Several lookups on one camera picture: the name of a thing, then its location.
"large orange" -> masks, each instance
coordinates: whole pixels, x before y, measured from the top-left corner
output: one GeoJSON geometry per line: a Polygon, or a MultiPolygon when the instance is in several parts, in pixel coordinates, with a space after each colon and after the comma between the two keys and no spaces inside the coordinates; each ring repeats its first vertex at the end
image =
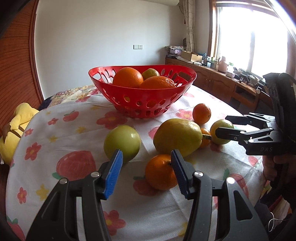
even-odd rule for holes
{"type": "Polygon", "coordinates": [[[198,104],[193,109],[192,117],[197,124],[205,124],[211,118],[211,110],[206,104],[198,104]]]}
{"type": "Polygon", "coordinates": [[[140,89],[168,89],[175,88],[175,83],[164,76],[152,76],[146,79],[140,86],[140,89]]]}
{"type": "Polygon", "coordinates": [[[122,87],[139,88],[143,81],[143,76],[139,71],[125,67],[117,71],[113,84],[122,87]]]}
{"type": "MultiPolygon", "coordinates": [[[[210,131],[207,130],[206,128],[201,128],[200,130],[202,131],[203,134],[211,135],[210,131]]],[[[203,138],[202,139],[202,143],[199,146],[199,149],[205,148],[206,146],[208,146],[210,144],[210,142],[211,142],[211,140],[208,140],[208,139],[203,138]]]]}
{"type": "Polygon", "coordinates": [[[145,178],[155,189],[169,190],[178,184],[170,164],[170,155],[162,154],[153,157],[146,165],[145,178]]]}

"human hand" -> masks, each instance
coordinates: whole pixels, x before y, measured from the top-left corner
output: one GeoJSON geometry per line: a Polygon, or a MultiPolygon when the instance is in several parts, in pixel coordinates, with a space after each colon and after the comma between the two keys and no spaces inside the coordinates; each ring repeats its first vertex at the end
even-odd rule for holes
{"type": "Polygon", "coordinates": [[[285,179],[285,183],[290,182],[296,178],[296,155],[284,154],[282,156],[263,156],[263,174],[267,180],[274,181],[277,176],[277,171],[274,168],[274,164],[289,163],[288,173],[285,179]]]}

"metal screw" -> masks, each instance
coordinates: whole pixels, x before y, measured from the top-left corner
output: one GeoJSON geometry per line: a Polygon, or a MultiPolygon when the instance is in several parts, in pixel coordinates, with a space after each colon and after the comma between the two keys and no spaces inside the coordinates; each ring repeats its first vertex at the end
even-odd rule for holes
{"type": "Polygon", "coordinates": [[[235,183],[235,180],[234,180],[232,177],[228,177],[228,178],[226,178],[226,181],[227,181],[229,184],[234,184],[234,183],[235,183]]]}
{"type": "Polygon", "coordinates": [[[99,172],[92,172],[91,173],[91,176],[92,177],[99,177],[100,176],[100,173],[99,172]]]}
{"type": "Polygon", "coordinates": [[[62,178],[59,182],[60,184],[66,184],[68,182],[68,179],[62,178]]]}
{"type": "Polygon", "coordinates": [[[202,173],[201,171],[196,171],[196,172],[194,173],[194,175],[195,175],[196,177],[202,177],[202,176],[203,176],[203,173],[202,173]]]}

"window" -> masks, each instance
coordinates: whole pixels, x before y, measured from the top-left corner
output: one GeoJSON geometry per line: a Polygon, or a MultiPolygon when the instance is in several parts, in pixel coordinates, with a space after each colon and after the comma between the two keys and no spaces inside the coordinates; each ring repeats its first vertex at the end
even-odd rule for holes
{"type": "Polygon", "coordinates": [[[287,28],[270,14],[240,7],[219,7],[217,58],[262,77],[287,67],[287,28]]]}

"white floral tablecloth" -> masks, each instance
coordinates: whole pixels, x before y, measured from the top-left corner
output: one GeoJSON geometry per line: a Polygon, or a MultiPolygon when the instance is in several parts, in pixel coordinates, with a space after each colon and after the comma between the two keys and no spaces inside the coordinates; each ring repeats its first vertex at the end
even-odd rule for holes
{"type": "MultiPolygon", "coordinates": [[[[226,115],[239,113],[209,93],[192,86],[163,115],[151,119],[131,119],[118,113],[101,95],[62,103],[40,111],[30,121],[20,139],[7,182],[6,212],[9,225],[25,240],[25,236],[49,192],[58,179],[83,178],[108,161],[103,151],[107,133],[118,125],[130,125],[142,139],[140,152],[125,165],[119,175],[114,194],[102,202],[112,240],[161,241],[182,240],[189,220],[192,201],[181,195],[178,186],[157,191],[144,178],[146,163],[155,156],[152,139],[162,122],[170,118],[192,119],[193,107],[206,103],[211,125],[226,115]]],[[[251,126],[240,126],[247,131],[251,126]]],[[[262,157],[247,156],[237,142],[196,150],[186,158],[197,170],[211,178],[234,177],[255,205],[265,184],[262,157]]],[[[217,215],[217,199],[213,199],[213,216],[217,215]]],[[[80,240],[85,240],[82,216],[78,215],[80,240]]],[[[214,229],[210,240],[215,238],[214,229]]]]}

